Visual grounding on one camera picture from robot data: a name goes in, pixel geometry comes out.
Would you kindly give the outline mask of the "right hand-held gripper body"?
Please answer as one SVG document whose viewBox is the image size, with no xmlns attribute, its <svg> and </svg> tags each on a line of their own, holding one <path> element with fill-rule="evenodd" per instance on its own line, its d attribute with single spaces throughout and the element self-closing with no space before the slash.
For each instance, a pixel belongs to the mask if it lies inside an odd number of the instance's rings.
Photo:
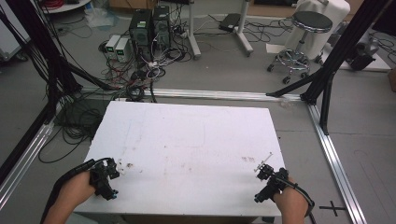
<svg viewBox="0 0 396 224">
<path fill-rule="evenodd" d="M 273 199 L 277 192 L 280 192 L 286 187 L 284 180 L 289 179 L 289 172 L 285 168 L 280 168 L 278 172 L 275 172 L 268 176 L 266 186 L 254 196 L 256 203 L 262 203 L 265 200 Z"/>
</svg>

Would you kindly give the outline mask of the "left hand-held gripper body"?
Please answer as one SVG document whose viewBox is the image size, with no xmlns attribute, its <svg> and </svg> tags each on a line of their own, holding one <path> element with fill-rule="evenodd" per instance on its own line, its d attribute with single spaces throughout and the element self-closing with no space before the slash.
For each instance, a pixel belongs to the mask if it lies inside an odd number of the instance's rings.
<svg viewBox="0 0 396 224">
<path fill-rule="evenodd" d="M 117 198 L 118 191 L 113 189 L 109 181 L 109 173 L 113 169 L 109 169 L 107 166 L 108 159 L 101 159 L 95 163 L 90 169 L 90 184 L 95 188 L 95 194 L 101 195 L 106 200 L 113 200 Z"/>
</svg>

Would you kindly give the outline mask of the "thin grey stick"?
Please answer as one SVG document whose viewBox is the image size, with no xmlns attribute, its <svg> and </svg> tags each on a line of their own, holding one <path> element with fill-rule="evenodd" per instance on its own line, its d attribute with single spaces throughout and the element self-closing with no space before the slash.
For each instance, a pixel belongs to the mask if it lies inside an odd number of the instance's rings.
<svg viewBox="0 0 396 224">
<path fill-rule="evenodd" d="M 263 160 L 261 161 L 258 166 L 254 169 L 254 172 L 258 172 L 265 164 L 266 162 L 273 156 L 273 152 L 269 152 L 269 155 Z"/>
</svg>

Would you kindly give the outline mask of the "person's right hand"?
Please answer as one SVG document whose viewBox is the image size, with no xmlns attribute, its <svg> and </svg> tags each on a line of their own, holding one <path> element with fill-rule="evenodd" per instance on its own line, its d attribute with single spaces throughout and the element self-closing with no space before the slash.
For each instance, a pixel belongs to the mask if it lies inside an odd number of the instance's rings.
<svg viewBox="0 0 396 224">
<path fill-rule="evenodd" d="M 286 187 L 281 193 L 276 193 L 274 202 L 281 212 L 281 217 L 286 214 L 305 216 L 308 202 L 296 189 Z"/>
</svg>

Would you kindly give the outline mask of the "person's left hand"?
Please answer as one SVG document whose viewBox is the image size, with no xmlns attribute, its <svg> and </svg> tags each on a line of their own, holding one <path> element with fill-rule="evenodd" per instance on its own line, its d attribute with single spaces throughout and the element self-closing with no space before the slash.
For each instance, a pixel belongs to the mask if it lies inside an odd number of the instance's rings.
<svg viewBox="0 0 396 224">
<path fill-rule="evenodd" d="M 88 200 L 95 192 L 90 185 L 90 173 L 83 172 L 72 177 L 61 188 L 57 203 L 64 211 L 73 212 L 74 209 Z"/>
</svg>

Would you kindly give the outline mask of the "black floor mat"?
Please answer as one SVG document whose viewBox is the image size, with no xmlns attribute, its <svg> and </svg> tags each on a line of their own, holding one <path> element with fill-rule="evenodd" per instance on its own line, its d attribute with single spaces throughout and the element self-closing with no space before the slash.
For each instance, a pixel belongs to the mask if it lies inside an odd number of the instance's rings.
<svg viewBox="0 0 396 224">
<path fill-rule="evenodd" d="M 108 100 L 82 99 L 65 103 L 55 118 L 55 124 L 64 127 L 97 127 L 106 113 Z"/>
</svg>

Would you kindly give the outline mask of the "white power supply unit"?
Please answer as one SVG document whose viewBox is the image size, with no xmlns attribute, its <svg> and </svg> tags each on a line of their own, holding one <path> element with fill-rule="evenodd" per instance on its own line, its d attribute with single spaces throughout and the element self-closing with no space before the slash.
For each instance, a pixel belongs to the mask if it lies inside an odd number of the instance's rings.
<svg viewBox="0 0 396 224">
<path fill-rule="evenodd" d="M 116 54 L 120 63 L 127 63 L 130 60 L 131 53 L 129 49 L 129 39 L 122 37 L 116 46 Z"/>
<path fill-rule="evenodd" d="M 116 46 L 118 45 L 119 40 L 120 35 L 113 35 L 105 45 L 107 57 L 111 60 L 117 59 Z"/>
</svg>

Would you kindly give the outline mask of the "black computer tower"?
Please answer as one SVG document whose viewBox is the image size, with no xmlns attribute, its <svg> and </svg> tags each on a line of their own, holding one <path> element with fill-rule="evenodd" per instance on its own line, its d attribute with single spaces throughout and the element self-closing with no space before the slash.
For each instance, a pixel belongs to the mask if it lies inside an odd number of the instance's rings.
<svg viewBox="0 0 396 224">
<path fill-rule="evenodd" d="M 153 10 L 154 34 L 158 49 L 166 49 L 171 45 L 169 13 L 169 6 L 156 6 Z"/>
<path fill-rule="evenodd" d="M 135 9 L 129 26 L 132 40 L 138 46 L 147 46 L 152 40 L 152 10 L 146 8 Z"/>
</svg>

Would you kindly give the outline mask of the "clear plastic bag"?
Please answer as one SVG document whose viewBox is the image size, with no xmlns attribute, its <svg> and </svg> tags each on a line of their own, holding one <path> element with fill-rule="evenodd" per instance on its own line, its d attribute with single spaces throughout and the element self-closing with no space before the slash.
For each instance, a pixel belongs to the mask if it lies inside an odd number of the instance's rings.
<svg viewBox="0 0 396 224">
<path fill-rule="evenodd" d="M 95 7 L 87 5 L 84 13 L 87 25 L 90 28 L 113 27 L 119 20 L 108 6 Z"/>
</svg>

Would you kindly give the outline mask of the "grey and black machine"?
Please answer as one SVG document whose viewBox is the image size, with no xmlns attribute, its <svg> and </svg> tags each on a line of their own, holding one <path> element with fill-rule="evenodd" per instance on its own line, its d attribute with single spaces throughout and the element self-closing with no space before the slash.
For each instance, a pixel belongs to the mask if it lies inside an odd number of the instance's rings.
<svg viewBox="0 0 396 224">
<path fill-rule="evenodd" d="M 354 71 L 361 71 L 375 60 L 378 50 L 379 40 L 366 31 L 346 56 L 346 62 Z"/>
</svg>

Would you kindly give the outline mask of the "flat black box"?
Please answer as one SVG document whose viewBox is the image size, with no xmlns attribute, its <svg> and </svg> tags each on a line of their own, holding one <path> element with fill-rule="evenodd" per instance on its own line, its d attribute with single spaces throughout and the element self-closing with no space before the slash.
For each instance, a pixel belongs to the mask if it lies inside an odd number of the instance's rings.
<svg viewBox="0 0 396 224">
<path fill-rule="evenodd" d="M 231 33 L 239 24 L 240 15 L 238 13 L 228 14 L 219 24 L 219 29 Z"/>
</svg>

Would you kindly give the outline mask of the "brown cardboard box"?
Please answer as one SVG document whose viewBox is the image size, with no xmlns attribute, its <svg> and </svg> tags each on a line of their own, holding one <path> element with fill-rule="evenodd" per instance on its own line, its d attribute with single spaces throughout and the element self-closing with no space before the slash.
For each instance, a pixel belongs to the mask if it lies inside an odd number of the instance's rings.
<svg viewBox="0 0 396 224">
<path fill-rule="evenodd" d="M 393 68 L 389 74 L 389 85 L 392 91 L 396 92 L 396 68 Z"/>
</svg>

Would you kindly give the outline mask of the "black round stool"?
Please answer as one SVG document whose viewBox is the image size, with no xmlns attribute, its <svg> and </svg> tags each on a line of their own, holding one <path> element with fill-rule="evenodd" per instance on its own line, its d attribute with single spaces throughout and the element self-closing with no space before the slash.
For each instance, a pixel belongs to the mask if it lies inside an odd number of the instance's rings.
<svg viewBox="0 0 396 224">
<path fill-rule="evenodd" d="M 309 33 L 325 34 L 332 28 L 332 21 L 320 13 L 314 11 L 298 11 L 291 16 L 294 26 L 304 31 L 295 49 L 282 49 L 267 67 L 268 72 L 272 72 L 277 63 L 289 69 L 289 74 L 283 78 L 284 84 L 289 84 L 294 71 L 300 71 L 300 78 L 306 78 L 310 72 L 310 62 L 302 47 Z"/>
</svg>

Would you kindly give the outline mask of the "white board panel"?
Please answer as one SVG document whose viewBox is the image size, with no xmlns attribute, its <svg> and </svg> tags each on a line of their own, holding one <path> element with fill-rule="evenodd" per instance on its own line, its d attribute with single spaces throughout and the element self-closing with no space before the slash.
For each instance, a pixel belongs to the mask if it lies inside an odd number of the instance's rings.
<svg viewBox="0 0 396 224">
<path fill-rule="evenodd" d="M 30 40 L 30 36 L 27 34 L 15 14 L 12 12 L 6 0 L 0 0 L 0 12 L 3 12 L 6 15 L 11 25 L 26 41 Z M 21 46 L 16 40 L 15 36 L 0 20 L 0 61 L 9 61 L 20 49 Z"/>
</svg>

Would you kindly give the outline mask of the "white round table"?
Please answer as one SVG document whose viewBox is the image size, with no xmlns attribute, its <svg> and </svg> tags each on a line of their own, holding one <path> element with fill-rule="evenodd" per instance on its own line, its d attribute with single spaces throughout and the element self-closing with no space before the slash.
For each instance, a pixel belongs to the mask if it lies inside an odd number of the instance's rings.
<svg viewBox="0 0 396 224">
<path fill-rule="evenodd" d="M 53 14 L 85 7 L 91 1 L 92 0 L 42 0 L 39 6 L 46 14 Z"/>
</svg>

